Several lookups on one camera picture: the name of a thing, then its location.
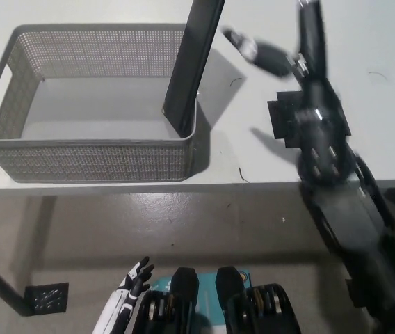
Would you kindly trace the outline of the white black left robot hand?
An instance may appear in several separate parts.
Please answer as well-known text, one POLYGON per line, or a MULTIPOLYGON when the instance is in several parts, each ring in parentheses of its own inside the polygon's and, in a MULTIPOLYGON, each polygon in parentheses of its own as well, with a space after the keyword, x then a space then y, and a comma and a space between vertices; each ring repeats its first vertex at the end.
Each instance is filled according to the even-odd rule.
POLYGON ((153 264, 144 257, 125 275, 104 306, 92 333, 124 333, 136 307, 138 298, 150 288, 153 264))

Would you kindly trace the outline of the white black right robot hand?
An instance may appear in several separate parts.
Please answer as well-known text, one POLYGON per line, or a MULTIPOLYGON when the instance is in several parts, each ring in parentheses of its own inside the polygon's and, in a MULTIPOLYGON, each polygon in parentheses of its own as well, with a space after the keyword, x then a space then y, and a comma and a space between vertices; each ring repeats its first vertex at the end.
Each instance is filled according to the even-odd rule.
POLYGON ((255 40, 230 27, 223 35, 251 65, 279 78, 294 76, 303 92, 302 108, 320 118, 338 112, 338 98, 327 70, 327 52, 320 1, 298 1, 299 50, 295 54, 262 40, 255 40))

